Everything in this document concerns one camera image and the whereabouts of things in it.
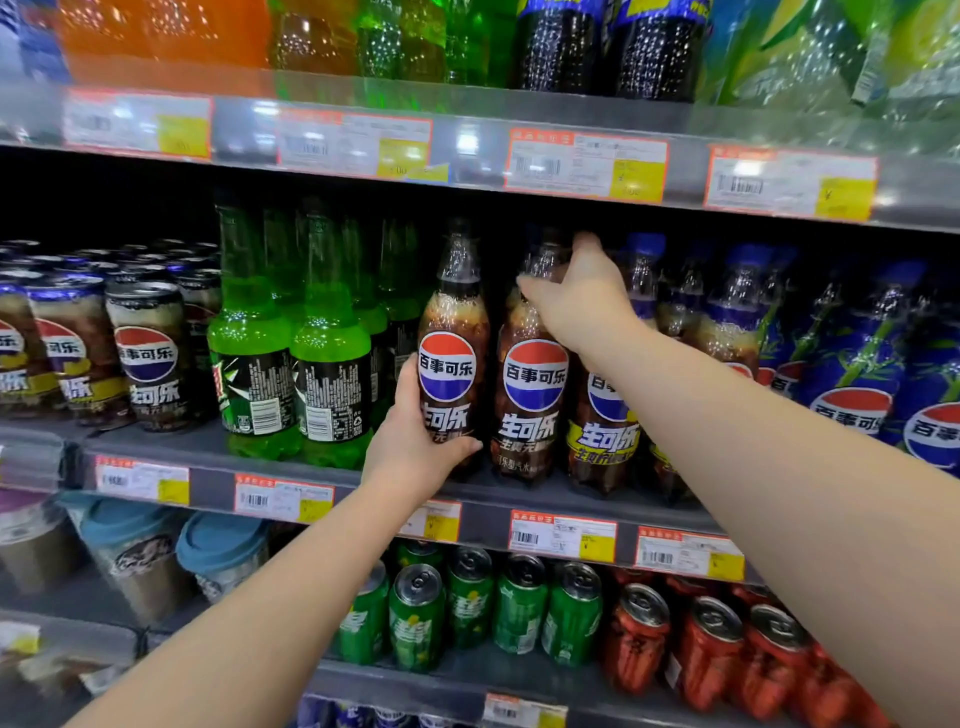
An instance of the green can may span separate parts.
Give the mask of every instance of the green can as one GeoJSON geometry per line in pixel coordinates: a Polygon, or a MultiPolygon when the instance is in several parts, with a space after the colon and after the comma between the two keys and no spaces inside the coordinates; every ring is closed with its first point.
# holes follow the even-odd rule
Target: green can
{"type": "Polygon", "coordinates": [[[340,622],[337,639],[340,655],[349,663],[371,665],[383,655],[383,632],[387,627],[387,568],[376,562],[367,582],[353,599],[340,622]]]}
{"type": "Polygon", "coordinates": [[[426,672],[444,642],[444,581],[429,564],[412,564],[390,591],[390,642],[400,669],[426,672]]]}
{"type": "Polygon", "coordinates": [[[546,566],[536,556],[512,554],[497,584],[493,641],[500,649],[525,655],[537,646],[546,608],[546,566]]]}
{"type": "Polygon", "coordinates": [[[543,623],[543,651],[561,665],[582,665],[591,657],[603,613],[600,577],[579,561],[561,565],[556,575],[543,623]]]}
{"type": "Polygon", "coordinates": [[[396,562],[401,569],[406,569],[414,564],[429,564],[443,573],[444,550],[439,544],[432,541],[397,539],[396,562]]]}
{"type": "Polygon", "coordinates": [[[493,560],[483,548],[459,546],[446,573],[446,627],[455,647],[487,638],[493,593],[493,560]]]}

